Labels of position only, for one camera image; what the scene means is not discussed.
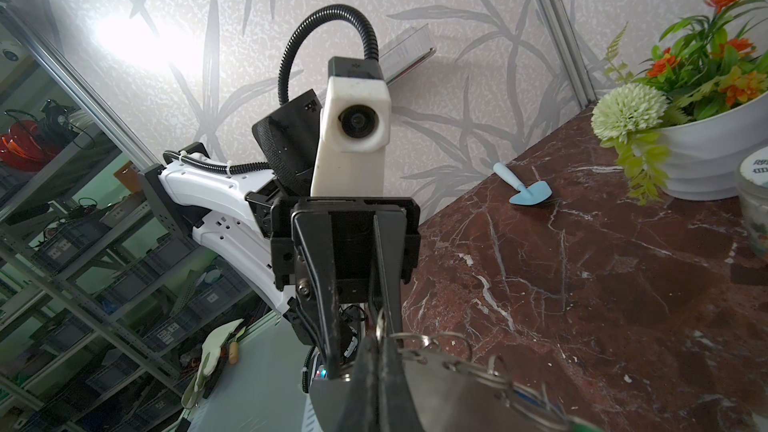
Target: glass jar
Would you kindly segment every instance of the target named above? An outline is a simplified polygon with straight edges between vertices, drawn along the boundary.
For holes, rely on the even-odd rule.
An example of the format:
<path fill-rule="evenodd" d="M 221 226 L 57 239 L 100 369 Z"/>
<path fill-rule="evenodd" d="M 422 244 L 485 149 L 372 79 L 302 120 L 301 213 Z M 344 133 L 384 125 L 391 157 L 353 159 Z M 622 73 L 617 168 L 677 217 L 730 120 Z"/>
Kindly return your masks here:
<path fill-rule="evenodd" d="M 768 147 L 744 159 L 736 171 L 736 188 L 750 247 L 768 262 Z"/>

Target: wire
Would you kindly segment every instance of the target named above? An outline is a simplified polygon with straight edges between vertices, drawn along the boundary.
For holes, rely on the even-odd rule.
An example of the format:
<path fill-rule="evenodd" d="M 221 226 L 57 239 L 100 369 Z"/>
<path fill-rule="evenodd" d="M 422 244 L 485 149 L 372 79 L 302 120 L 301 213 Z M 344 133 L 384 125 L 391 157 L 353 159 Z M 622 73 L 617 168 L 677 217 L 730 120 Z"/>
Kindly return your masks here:
<path fill-rule="evenodd" d="M 222 176 L 238 176 L 240 174 L 247 174 L 248 172 L 255 172 L 257 170 L 268 170 L 270 164 L 266 162 L 249 162 L 247 164 L 239 164 L 237 166 L 225 166 L 223 164 L 216 164 L 210 162 L 203 162 L 196 158 L 189 157 L 187 154 L 181 155 L 173 150 L 166 150 L 163 152 L 163 160 L 166 163 L 171 163 L 173 160 L 178 160 L 183 164 L 212 172 L 214 174 L 220 174 Z"/>
<path fill-rule="evenodd" d="M 283 59 L 280 62 L 280 72 L 277 75 L 277 99 L 281 105 L 288 103 L 290 69 L 293 66 L 293 60 L 296 58 L 296 53 L 299 52 L 301 44 L 312 34 L 314 29 L 334 20 L 344 20 L 354 25 L 362 39 L 365 58 L 378 62 L 379 43 L 376 41 L 376 32 L 366 16 L 358 9 L 344 4 L 324 6 L 308 15 L 288 40 L 288 45 L 283 53 Z"/>
<path fill-rule="evenodd" d="M 312 361 L 312 356 L 315 354 L 315 347 L 314 345 L 310 347 L 309 353 L 306 355 L 306 359 L 304 359 L 304 368 L 301 369 L 301 391 L 304 394 L 308 394 L 310 392 L 310 362 Z"/>
<path fill-rule="evenodd" d="M 97 207 L 98 207 L 98 201 L 97 201 L 95 198 L 90 198 L 90 197 L 80 197 L 80 198 L 78 199 L 78 205 L 79 205 L 79 206 L 83 206 L 82 202 L 80 202 L 80 201 L 81 201 L 81 200 L 85 200 L 85 199 L 88 199 L 88 200 L 92 200 L 92 201 L 94 201 L 94 203 L 93 203 L 93 206 L 97 206 Z"/>

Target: blue toy shovel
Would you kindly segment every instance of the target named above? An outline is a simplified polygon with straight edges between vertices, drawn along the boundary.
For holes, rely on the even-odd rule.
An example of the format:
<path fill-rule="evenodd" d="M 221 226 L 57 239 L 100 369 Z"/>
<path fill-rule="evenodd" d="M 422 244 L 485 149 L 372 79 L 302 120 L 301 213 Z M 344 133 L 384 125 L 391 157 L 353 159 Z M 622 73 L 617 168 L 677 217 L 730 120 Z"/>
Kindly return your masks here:
<path fill-rule="evenodd" d="M 519 194 L 514 194 L 509 198 L 510 204 L 517 204 L 518 206 L 534 206 L 552 195 L 552 189 L 549 187 L 549 184 L 543 180 L 526 188 L 523 185 L 523 182 L 521 182 L 520 179 L 501 162 L 494 164 L 493 171 L 496 172 L 499 177 L 504 179 L 504 182 L 520 191 Z"/>

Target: green flower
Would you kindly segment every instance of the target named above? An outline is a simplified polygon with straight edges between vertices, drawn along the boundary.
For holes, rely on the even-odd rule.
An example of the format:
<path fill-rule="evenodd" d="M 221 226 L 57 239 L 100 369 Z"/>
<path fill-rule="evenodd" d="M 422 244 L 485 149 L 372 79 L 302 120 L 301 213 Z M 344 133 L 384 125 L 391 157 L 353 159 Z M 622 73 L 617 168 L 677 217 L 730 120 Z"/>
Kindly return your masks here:
<path fill-rule="evenodd" d="M 661 123 L 667 97 L 653 87 L 630 83 L 606 94 L 592 111 L 592 130 L 602 140 L 626 142 L 629 132 L 646 130 Z"/>

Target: screw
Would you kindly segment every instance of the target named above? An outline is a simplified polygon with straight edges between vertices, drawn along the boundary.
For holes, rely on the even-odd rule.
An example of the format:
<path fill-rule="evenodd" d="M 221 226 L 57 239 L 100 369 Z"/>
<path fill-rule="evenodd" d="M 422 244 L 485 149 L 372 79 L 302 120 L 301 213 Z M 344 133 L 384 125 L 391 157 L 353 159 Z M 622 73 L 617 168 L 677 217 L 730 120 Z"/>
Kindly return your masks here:
<path fill-rule="evenodd" d="M 302 294 L 304 297 L 309 297 L 311 290 L 310 290 L 310 281 L 308 279 L 301 279 L 299 281 L 299 285 L 296 287 L 299 289 L 299 293 Z"/>

